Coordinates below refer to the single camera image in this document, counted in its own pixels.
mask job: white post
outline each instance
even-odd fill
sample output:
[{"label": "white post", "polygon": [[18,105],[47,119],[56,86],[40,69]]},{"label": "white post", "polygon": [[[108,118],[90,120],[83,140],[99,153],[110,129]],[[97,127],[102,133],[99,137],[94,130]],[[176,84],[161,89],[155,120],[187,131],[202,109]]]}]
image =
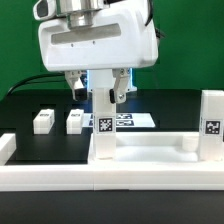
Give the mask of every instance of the white post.
[{"label": "white post", "polygon": [[201,100],[199,159],[223,159],[224,92],[204,90]]},{"label": "white post", "polygon": [[114,159],[116,151],[116,104],[109,88],[93,89],[93,149],[96,159]]}]

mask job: black tabletop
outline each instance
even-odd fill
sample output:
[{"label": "black tabletop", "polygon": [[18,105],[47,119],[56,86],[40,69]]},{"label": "black tabletop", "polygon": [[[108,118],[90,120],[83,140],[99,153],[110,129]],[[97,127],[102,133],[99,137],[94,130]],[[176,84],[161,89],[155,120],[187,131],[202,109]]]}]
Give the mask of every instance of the black tabletop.
[{"label": "black tabletop", "polygon": [[[201,91],[140,90],[120,113],[151,113],[156,128],[134,131],[198,131]],[[32,120],[53,108],[50,135],[34,136]],[[0,135],[15,132],[17,150],[7,165],[85,164],[92,133],[68,136],[71,109],[91,113],[91,101],[74,102],[70,91],[19,91],[0,102]],[[223,223],[222,191],[99,191],[0,193],[1,223]]]},{"label": "black tabletop", "polygon": [[[125,131],[198,131],[201,92],[196,90],[139,90],[129,93],[118,113],[150,113],[155,128]],[[55,110],[55,125],[49,135],[33,134],[33,119],[41,109]],[[89,101],[75,102],[68,91],[20,91],[0,103],[0,135],[15,132],[17,150],[8,165],[86,164],[91,128],[81,135],[66,134],[71,109],[92,112]]]}]

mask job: metal bracket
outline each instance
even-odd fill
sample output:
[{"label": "metal bracket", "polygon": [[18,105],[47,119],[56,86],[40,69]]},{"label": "metal bracket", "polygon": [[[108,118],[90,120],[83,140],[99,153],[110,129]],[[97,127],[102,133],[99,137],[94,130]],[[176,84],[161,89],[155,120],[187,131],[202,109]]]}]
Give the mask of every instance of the metal bracket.
[{"label": "metal bracket", "polygon": [[80,77],[82,71],[65,72],[65,79],[72,90],[75,101],[85,101],[88,99],[87,89],[83,87]]},{"label": "metal bracket", "polygon": [[110,90],[111,103],[124,103],[126,101],[126,88],[130,79],[130,69],[113,69],[116,78],[114,88]]}]

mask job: white cube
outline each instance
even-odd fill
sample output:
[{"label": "white cube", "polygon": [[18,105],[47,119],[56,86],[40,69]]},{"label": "white cube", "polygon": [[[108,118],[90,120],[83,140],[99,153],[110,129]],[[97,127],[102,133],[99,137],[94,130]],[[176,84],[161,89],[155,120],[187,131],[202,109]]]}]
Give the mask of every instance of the white cube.
[{"label": "white cube", "polygon": [[67,134],[81,134],[84,118],[84,110],[71,110],[67,119]]},{"label": "white cube", "polygon": [[33,121],[34,134],[49,134],[54,122],[54,110],[41,110]]}]

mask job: green backdrop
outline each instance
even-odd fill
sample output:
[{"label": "green backdrop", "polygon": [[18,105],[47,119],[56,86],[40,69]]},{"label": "green backdrop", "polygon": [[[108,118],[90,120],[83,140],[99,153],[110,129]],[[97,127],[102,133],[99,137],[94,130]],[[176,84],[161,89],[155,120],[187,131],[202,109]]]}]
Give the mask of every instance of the green backdrop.
[{"label": "green backdrop", "polygon": [[[39,52],[39,24],[32,15],[35,3],[0,1],[0,98],[19,80],[46,73]],[[154,0],[154,5],[155,24],[166,38],[157,64],[135,70],[137,87],[223,89],[224,1]]]}]

